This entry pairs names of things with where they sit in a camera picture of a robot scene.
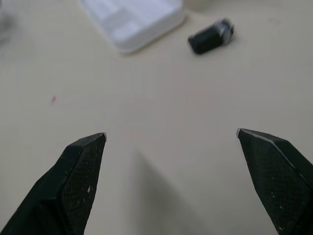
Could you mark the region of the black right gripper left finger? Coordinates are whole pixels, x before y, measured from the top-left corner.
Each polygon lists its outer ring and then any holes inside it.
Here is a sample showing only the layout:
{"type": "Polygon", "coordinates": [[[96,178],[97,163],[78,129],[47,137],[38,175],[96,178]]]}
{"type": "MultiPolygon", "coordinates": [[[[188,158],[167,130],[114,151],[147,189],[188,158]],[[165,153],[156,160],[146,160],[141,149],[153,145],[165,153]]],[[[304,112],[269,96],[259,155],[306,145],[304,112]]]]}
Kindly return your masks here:
{"type": "Polygon", "coordinates": [[[105,133],[97,133],[68,145],[0,235],[84,235],[106,141],[105,133]]]}

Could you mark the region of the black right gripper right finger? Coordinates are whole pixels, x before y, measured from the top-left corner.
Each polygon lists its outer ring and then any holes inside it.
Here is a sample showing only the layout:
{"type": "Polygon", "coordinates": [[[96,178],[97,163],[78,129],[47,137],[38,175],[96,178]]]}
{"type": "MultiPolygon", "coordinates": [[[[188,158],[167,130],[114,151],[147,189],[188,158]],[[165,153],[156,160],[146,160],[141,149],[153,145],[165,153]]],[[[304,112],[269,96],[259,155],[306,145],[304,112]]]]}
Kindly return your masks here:
{"type": "Polygon", "coordinates": [[[279,235],[313,235],[313,164],[288,140],[239,128],[248,170],[279,235]]]}

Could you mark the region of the white plastic tray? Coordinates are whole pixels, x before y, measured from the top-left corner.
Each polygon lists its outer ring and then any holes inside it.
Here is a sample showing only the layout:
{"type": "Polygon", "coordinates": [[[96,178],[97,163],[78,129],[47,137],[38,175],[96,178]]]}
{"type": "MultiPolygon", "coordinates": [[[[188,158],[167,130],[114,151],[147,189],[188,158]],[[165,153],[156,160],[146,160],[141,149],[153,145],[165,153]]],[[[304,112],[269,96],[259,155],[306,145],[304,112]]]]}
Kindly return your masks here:
{"type": "Polygon", "coordinates": [[[134,53],[180,26],[183,0],[80,0],[95,27],[122,54],[134,53]]]}

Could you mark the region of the small black cylindrical part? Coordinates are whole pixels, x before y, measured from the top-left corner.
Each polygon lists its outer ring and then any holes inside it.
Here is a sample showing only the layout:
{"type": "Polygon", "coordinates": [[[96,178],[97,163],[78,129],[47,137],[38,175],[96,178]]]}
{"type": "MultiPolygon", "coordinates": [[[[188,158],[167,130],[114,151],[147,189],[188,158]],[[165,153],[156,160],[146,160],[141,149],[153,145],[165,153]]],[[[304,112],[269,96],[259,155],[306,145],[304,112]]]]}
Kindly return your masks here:
{"type": "Polygon", "coordinates": [[[202,55],[229,44],[233,34],[234,24],[228,18],[223,18],[189,36],[188,44],[196,55],[202,55]]]}

